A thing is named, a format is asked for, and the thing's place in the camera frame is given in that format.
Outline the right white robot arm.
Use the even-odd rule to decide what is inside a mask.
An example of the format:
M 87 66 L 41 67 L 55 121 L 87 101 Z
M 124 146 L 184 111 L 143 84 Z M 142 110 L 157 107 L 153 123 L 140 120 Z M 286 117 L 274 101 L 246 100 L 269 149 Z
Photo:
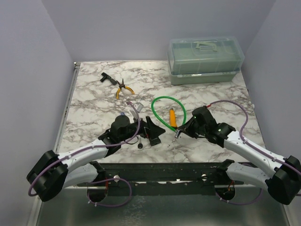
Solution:
M 183 133 L 191 138 L 204 137 L 208 142 L 234 151 L 254 167 L 228 161 L 217 171 L 223 185 L 241 181 L 259 187 L 277 202 L 288 205 L 301 190 L 301 163 L 294 156 L 285 158 L 246 139 L 240 131 L 226 123 L 217 123 L 207 106 L 192 112 L 189 121 L 178 127 L 176 137 Z

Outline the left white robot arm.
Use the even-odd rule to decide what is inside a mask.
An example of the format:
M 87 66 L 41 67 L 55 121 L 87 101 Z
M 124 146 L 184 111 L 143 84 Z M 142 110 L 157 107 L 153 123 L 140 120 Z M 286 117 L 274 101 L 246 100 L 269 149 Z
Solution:
M 47 202 L 68 186 L 80 183 L 99 186 L 104 182 L 104 174 L 95 160 L 116 153 L 136 136 L 148 139 L 151 146 L 158 145 L 159 136 L 164 133 L 165 129 L 155 125 L 149 116 L 131 123 L 127 116 L 119 115 L 111 127 L 90 144 L 63 154 L 45 152 L 26 177 L 29 190 Z

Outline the green cable lock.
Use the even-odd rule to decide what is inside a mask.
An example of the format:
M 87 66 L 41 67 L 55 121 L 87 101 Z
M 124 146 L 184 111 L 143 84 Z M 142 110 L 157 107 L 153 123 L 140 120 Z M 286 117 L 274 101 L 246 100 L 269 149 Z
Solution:
M 180 136 L 180 131 L 179 129 L 174 129 L 172 128 L 172 126 L 170 126 L 169 124 L 167 124 L 156 112 L 155 108 L 154 108 L 154 105 L 155 103 L 160 100 L 160 99 L 170 99 L 170 100 L 173 100 L 175 101 L 181 108 L 182 108 L 182 111 L 183 111 L 183 121 L 182 121 L 182 125 L 185 124 L 186 122 L 186 119 L 187 119 L 187 112 L 186 112 L 186 109 L 184 107 L 184 105 L 177 99 L 175 99 L 174 97 L 170 97 L 170 96 L 160 96 L 160 97 L 157 97 L 155 98 L 150 107 L 151 107 L 151 110 L 152 110 L 152 113 L 154 114 L 154 116 L 163 124 L 165 125 L 166 127 L 168 127 L 170 130 L 172 130 L 173 132 L 175 132 L 175 136 L 174 136 L 174 141 L 178 139 L 178 137 Z

